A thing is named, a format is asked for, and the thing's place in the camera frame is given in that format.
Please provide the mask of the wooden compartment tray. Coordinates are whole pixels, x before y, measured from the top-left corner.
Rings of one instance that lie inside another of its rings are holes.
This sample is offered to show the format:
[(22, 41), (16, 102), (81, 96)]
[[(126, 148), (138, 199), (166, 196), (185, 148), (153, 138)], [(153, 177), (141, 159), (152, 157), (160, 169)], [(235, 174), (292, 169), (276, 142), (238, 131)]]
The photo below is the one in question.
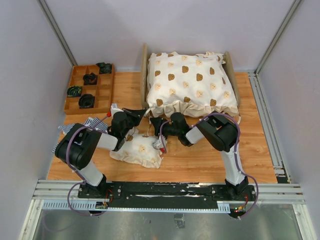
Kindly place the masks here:
[[(83, 76), (94, 73), (98, 75), (96, 85), (84, 85)], [(76, 65), (72, 68), (68, 88), (71, 86), (82, 86), (81, 96), (92, 94), (95, 96), (94, 108), (80, 109), (79, 97), (66, 97), (64, 104), (64, 113), (66, 115), (81, 114), (102, 114), (110, 111), (114, 96), (115, 66), (112, 64), (112, 73), (99, 74), (99, 67), (92, 65)]]

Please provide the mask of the black rolled sock bottom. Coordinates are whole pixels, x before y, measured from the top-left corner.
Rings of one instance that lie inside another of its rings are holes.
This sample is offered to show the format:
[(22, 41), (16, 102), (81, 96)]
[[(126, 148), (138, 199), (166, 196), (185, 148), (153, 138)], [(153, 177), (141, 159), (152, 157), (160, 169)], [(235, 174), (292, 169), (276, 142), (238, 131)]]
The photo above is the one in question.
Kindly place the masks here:
[(91, 109), (95, 105), (95, 96), (86, 93), (82, 95), (78, 101), (78, 106), (80, 109)]

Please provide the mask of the aluminium corner post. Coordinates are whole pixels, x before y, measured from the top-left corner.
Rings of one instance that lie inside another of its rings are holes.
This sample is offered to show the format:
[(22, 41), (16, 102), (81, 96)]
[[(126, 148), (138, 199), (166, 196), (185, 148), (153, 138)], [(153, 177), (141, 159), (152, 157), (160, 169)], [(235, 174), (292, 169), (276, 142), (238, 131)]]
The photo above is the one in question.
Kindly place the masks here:
[(57, 40), (59, 41), (60, 46), (62, 47), (65, 55), (67, 56), (70, 64), (72, 66), (76, 66), (78, 63), (77, 63), (77, 61), (76, 61), (76, 59), (75, 59), (75, 57), (69, 47), (67, 41), (65, 40), (65, 37), (64, 37), (64, 35), (58, 25), (53, 13), (52, 13), (47, 1), (46, 0), (37, 0), (37, 3), (39, 4), (44, 16), (46, 17), (51, 29), (53, 30)]
[(255, 75), (259, 75), (262, 69), (264, 68), (265, 64), (267, 63), (268, 59), (272, 55), (272, 52), (275, 50), (278, 42), (281, 40), (282, 36), (284, 35), (286, 29), (290, 25), (291, 21), (294, 19), (295, 15), (299, 11), (300, 7), (303, 5), (304, 0), (294, 0), (290, 5), (287, 13), (285, 14), (281, 24), (279, 25), (275, 35), (273, 36), (270, 44), (268, 45), (266, 51), (264, 52), (260, 62), (257, 65), (257, 68), (254, 71)]

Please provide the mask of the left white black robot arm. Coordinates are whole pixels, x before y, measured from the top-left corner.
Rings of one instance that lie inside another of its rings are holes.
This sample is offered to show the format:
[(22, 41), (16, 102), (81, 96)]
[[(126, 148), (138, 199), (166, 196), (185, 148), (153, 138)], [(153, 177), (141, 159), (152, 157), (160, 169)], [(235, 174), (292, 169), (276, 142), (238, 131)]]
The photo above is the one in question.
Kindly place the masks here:
[(108, 193), (106, 176), (98, 170), (92, 157), (99, 144), (117, 152), (129, 132), (137, 127), (146, 109), (114, 108), (97, 123), (75, 123), (57, 144), (54, 155), (68, 165), (81, 179), (80, 198), (104, 198)]

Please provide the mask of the black rolled sock middle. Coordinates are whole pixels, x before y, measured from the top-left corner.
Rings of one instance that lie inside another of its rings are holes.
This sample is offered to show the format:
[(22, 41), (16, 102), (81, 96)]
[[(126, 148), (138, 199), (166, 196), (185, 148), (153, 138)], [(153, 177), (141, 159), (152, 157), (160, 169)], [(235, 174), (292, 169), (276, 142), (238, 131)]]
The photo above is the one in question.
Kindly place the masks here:
[(84, 86), (92, 86), (96, 85), (98, 82), (98, 75), (95, 73), (91, 72), (90, 74), (85, 74), (83, 76), (83, 85)]

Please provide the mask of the blue striped cloth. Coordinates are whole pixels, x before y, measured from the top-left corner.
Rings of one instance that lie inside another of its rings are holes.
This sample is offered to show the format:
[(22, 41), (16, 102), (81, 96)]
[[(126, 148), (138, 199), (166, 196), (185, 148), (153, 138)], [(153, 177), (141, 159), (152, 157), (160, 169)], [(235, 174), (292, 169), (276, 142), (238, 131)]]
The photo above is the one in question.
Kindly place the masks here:
[[(98, 117), (88, 117), (87, 120), (83, 123), (83, 125), (86, 127), (95, 128), (95, 130), (98, 132), (99, 131), (105, 132), (105, 134), (101, 135), (99, 142), (97, 144), (97, 148), (107, 149), (106, 136), (107, 136), (108, 125)], [(61, 125), (58, 128), (62, 131), (64, 136), (66, 136), (74, 126), (75, 126), (75, 123), (71, 123), (67, 125)]]

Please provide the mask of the wooden pet bed frame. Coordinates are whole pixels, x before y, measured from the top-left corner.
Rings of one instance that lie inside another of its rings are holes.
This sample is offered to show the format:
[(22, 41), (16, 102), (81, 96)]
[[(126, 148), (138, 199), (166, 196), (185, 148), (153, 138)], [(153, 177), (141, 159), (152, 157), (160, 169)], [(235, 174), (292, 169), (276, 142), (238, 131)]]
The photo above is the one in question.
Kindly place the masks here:
[[(149, 104), (147, 103), (147, 96), (149, 92), (148, 87), (148, 76), (149, 70), (149, 58), (151, 57), (151, 52), (149, 51), (147, 43), (143, 43), (142, 45), (142, 59), (141, 59), (141, 68), (140, 68), (140, 77), (139, 77), (139, 84), (140, 84), (140, 102), (143, 108), (149, 108)], [(234, 97), (236, 99), (236, 106), (239, 109), (241, 106), (241, 95), (240, 90), (237, 83), (236, 73), (234, 70), (232, 57), (229, 51), (226, 51), (222, 54), (222, 63), (221, 66), (224, 71), (224, 79), (223, 82), (228, 82), (231, 85)]]

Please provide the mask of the right aluminium corner post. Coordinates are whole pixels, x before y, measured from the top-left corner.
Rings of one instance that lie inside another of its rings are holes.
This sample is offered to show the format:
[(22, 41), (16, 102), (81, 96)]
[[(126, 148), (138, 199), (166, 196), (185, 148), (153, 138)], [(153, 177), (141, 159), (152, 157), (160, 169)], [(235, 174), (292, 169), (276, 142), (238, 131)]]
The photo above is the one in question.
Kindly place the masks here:
[(267, 63), (268, 59), (272, 55), (272, 52), (275, 50), (278, 42), (281, 40), (282, 36), (284, 35), (286, 29), (290, 25), (291, 21), (294, 19), (295, 15), (299, 11), (300, 7), (303, 5), (304, 0), (294, 0), (290, 5), (287, 13), (285, 14), (281, 24), (279, 25), (275, 35), (273, 36), (270, 44), (268, 45), (266, 51), (264, 52), (260, 62), (257, 65), (257, 68), (254, 71), (255, 75), (259, 75), (262, 69), (264, 68), (265, 64)]

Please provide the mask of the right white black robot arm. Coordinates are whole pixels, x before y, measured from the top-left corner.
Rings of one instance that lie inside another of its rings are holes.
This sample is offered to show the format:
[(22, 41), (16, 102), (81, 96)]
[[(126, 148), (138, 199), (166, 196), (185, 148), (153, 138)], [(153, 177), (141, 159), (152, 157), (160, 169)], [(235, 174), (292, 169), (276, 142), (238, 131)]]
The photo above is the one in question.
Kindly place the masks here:
[(248, 176), (244, 173), (238, 152), (240, 129), (232, 117), (212, 112), (195, 125), (190, 126), (185, 116), (176, 112), (170, 116), (170, 121), (163, 117), (152, 117), (150, 122), (154, 127), (155, 136), (158, 137), (153, 147), (164, 153), (167, 151), (166, 140), (169, 136), (177, 137), (185, 147), (206, 139), (221, 154), (226, 173), (227, 196), (232, 200), (238, 200), (244, 195), (249, 181)]

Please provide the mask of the left aluminium corner post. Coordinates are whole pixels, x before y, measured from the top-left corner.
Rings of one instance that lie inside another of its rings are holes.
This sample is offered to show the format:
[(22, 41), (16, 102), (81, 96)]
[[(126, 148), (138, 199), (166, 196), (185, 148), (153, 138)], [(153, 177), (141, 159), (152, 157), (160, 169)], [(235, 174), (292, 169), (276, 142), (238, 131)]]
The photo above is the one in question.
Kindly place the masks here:
[(53, 13), (52, 13), (47, 1), (46, 0), (37, 0), (37, 3), (39, 4), (44, 16), (46, 17), (51, 29), (53, 30), (57, 40), (59, 41), (60, 46), (62, 47), (65, 55), (67, 56), (70, 64), (72, 66), (76, 66), (78, 63), (77, 63), (77, 61), (76, 61), (76, 59), (75, 59), (75, 57), (69, 47), (67, 41), (65, 40), (65, 37), (64, 37), (64, 35), (58, 25)]

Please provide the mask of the large bear print cushion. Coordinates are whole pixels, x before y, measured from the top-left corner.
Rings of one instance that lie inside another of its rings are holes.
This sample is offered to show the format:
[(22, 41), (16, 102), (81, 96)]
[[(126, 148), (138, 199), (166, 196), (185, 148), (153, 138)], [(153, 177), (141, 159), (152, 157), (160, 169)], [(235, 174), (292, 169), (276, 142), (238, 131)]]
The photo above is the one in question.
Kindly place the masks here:
[(199, 118), (213, 111), (239, 115), (226, 53), (152, 53), (147, 60), (146, 103), (153, 117), (174, 113)]

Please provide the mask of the aluminium rail frame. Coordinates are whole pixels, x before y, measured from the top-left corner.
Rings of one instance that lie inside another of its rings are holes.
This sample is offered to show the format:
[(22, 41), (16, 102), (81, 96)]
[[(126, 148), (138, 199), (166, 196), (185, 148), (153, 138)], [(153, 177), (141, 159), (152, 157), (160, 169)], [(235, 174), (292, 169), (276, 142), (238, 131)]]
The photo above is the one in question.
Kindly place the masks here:
[[(205, 182), (123, 182), (125, 188), (100, 216), (90, 217), (94, 199), (71, 202), (71, 180), (39, 180), (25, 219), (22, 240), (315, 240), (308, 208), (298, 184), (283, 173), (282, 183), (251, 183), (258, 200), (247, 204), (247, 215), (234, 218), (239, 200), (214, 199), (218, 169)], [(130, 195), (128, 191), (152, 190)]]

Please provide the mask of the black green rolled sock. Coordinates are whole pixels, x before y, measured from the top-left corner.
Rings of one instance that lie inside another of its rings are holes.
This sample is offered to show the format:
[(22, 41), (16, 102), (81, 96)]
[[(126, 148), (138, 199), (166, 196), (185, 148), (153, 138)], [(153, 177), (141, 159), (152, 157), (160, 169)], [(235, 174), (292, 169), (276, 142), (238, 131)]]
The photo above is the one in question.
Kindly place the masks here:
[(67, 89), (67, 97), (68, 98), (76, 98), (76, 97), (80, 97), (82, 95), (82, 86), (70, 86)]

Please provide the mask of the black rolled sock top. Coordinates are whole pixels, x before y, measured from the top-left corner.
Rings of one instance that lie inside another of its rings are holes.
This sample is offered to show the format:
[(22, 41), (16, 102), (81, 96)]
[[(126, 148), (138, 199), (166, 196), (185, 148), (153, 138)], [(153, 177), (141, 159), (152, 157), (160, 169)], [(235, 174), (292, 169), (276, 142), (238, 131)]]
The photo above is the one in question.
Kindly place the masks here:
[(100, 75), (112, 73), (112, 64), (111, 63), (99, 62), (96, 64), (96, 66), (99, 67), (99, 74)]

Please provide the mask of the small bear print pillow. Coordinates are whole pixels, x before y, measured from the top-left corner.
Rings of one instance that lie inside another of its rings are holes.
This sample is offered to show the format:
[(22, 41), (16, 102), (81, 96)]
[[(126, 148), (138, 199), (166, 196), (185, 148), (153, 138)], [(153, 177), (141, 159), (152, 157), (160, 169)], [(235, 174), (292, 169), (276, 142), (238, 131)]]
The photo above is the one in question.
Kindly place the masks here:
[(134, 133), (127, 136), (120, 150), (110, 151), (109, 156), (117, 161), (158, 169), (161, 167), (163, 158), (162, 151), (153, 146), (157, 140), (155, 136)]

